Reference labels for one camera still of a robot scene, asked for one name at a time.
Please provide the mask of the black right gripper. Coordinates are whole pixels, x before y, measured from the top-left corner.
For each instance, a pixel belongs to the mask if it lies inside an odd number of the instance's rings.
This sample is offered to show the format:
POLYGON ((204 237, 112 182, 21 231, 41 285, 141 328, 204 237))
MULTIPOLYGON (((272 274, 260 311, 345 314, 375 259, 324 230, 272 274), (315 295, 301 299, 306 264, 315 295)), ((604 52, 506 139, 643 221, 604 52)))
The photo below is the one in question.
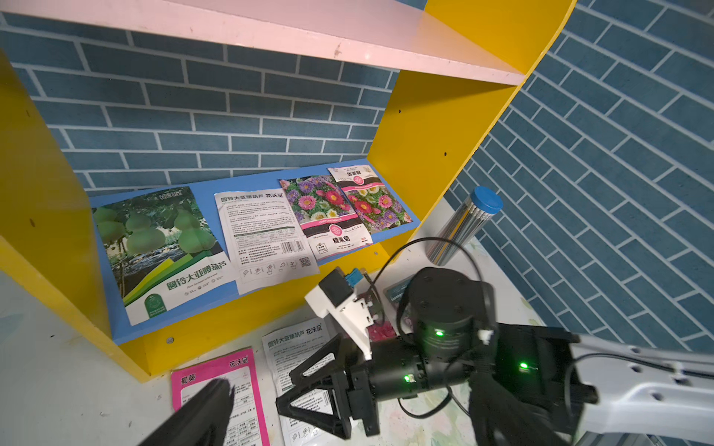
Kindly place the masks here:
POLYGON ((294 388, 276 399, 278 414, 342 440, 351 438, 351 418, 363 423, 366 436, 379 435, 377 404, 418 396, 424 390, 424 362, 415 346, 400 339, 379 341, 371 360, 359 359, 360 349, 351 338, 333 336, 290 372, 294 388), (333 414, 293 404, 314 390, 328 393, 333 414))

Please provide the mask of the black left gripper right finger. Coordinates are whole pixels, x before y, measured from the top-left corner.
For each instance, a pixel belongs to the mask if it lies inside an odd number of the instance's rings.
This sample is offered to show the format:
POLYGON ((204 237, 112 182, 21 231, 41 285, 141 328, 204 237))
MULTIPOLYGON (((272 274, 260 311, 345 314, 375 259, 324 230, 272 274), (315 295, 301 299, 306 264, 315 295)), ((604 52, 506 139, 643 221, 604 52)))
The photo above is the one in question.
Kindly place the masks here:
POLYGON ((478 445, 498 445, 498 431, 509 445, 567 445, 492 375, 472 372, 469 413, 478 445))

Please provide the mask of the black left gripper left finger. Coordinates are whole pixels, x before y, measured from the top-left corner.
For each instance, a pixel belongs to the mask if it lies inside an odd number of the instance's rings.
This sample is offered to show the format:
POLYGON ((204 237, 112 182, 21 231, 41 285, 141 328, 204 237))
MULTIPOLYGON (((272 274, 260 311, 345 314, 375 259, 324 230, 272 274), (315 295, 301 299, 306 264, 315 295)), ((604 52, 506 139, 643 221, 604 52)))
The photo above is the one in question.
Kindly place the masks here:
POLYGON ((139 445, 221 446, 233 408, 234 388, 226 379, 214 379, 139 445))

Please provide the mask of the pink back seed packet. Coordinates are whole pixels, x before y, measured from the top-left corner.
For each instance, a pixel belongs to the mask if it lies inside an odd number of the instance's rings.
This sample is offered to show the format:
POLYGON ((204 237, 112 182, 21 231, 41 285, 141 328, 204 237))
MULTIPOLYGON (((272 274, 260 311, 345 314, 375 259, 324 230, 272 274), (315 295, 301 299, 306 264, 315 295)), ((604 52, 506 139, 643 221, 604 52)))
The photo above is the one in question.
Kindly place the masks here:
POLYGON ((241 349, 170 376, 174 411, 197 426, 198 445, 268 445, 255 354, 241 349))

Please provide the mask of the mixed aster flower seed packet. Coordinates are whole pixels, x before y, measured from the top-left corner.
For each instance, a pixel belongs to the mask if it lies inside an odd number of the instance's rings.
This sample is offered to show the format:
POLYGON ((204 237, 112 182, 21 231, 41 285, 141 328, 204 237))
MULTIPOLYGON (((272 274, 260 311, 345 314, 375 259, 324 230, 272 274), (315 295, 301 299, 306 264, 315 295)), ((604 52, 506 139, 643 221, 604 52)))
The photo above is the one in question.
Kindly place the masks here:
POLYGON ((405 206, 370 165, 330 167, 328 172, 371 235, 412 222, 405 206))

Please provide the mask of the pink hollyhock seed packet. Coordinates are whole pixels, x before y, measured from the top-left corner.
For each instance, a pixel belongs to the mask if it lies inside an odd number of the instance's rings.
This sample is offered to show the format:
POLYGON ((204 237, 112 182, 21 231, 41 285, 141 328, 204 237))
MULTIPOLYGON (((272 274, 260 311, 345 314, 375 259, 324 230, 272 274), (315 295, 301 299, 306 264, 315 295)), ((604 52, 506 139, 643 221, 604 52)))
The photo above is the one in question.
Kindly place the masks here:
POLYGON ((369 340, 376 343, 383 340, 394 339, 397 336, 395 329, 389 321, 375 323, 367 329, 369 340))

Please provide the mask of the purple flower seed packet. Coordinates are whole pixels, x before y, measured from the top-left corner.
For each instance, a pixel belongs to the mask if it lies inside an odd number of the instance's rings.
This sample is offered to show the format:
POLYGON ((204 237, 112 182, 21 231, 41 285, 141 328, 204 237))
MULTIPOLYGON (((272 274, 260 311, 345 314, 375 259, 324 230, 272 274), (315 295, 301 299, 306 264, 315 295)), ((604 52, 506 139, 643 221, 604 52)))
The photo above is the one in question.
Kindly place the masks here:
POLYGON ((413 275, 407 276, 403 280, 396 282, 395 284, 389 285, 383 290, 384 297, 388 299, 392 306, 397 307, 399 305, 403 293, 405 293, 405 290, 407 286, 409 286, 412 279, 413 275))

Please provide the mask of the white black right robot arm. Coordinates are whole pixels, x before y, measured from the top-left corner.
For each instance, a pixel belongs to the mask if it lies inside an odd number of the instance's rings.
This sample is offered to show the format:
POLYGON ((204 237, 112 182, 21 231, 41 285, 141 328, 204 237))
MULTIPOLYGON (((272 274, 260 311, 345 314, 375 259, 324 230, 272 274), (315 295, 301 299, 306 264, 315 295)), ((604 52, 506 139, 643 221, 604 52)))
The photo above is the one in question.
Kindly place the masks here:
POLYGON ((335 269, 306 299, 341 326, 290 373, 281 416, 347 440, 377 406, 460 384, 481 445, 563 445, 580 431, 713 440, 713 359, 646 349, 561 328, 499 323, 490 284, 451 269, 408 280, 398 308, 412 327, 374 341, 362 271, 335 269))

